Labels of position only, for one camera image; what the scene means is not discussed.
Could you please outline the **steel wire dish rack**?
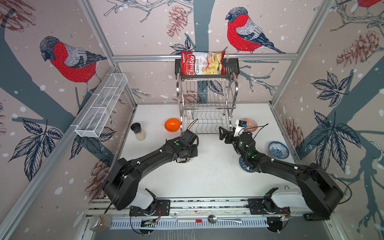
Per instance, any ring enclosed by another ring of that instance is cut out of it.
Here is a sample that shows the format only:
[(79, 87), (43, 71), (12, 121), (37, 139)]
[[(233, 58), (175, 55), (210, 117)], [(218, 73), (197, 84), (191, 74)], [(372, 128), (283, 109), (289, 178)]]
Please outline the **steel wire dish rack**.
[[(233, 111), (236, 109), (238, 81), (235, 75), (229, 80), (182, 80), (176, 83), (181, 130), (195, 134), (214, 135), (219, 127), (232, 128)], [(194, 119), (186, 118), (185, 110), (194, 111)]]

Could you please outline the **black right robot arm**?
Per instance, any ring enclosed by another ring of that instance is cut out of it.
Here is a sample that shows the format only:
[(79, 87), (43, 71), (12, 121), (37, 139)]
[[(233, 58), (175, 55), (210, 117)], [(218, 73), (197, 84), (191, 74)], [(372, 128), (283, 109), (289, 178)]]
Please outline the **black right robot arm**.
[(341, 188), (318, 164), (295, 165), (275, 160), (256, 150), (252, 133), (243, 132), (237, 135), (235, 131), (219, 127), (219, 137), (234, 147), (247, 170), (270, 174), (297, 185), (306, 205), (312, 211), (311, 216), (318, 216), (321, 220), (328, 219), (344, 197)]

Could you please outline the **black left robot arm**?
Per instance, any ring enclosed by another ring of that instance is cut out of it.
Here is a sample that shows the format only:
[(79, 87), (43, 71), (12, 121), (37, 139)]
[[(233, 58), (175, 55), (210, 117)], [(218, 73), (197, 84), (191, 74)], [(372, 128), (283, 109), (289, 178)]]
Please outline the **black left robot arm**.
[(118, 211), (138, 207), (152, 213), (156, 196), (148, 189), (139, 190), (139, 183), (147, 174), (177, 159), (191, 159), (198, 155), (199, 137), (189, 130), (167, 140), (159, 149), (137, 159), (121, 158), (110, 169), (102, 190)]

